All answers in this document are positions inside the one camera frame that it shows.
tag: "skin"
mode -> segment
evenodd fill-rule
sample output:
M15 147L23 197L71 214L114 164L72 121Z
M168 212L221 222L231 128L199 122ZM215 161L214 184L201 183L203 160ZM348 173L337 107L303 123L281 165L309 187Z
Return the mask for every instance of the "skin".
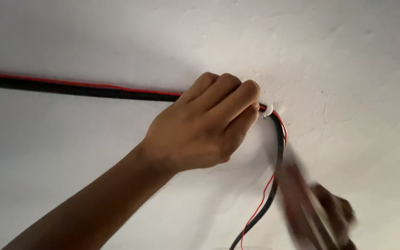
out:
M230 160L258 118L260 88L204 73L139 145L3 250L96 250L177 173Z

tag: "fingernail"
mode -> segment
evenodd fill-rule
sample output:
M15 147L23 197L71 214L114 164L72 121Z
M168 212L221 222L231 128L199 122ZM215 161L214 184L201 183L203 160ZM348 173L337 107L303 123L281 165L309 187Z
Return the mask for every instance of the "fingernail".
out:
M254 103L253 103L253 107L254 107L256 110L259 110L259 109L260 109L260 105L259 105L258 102L254 102Z

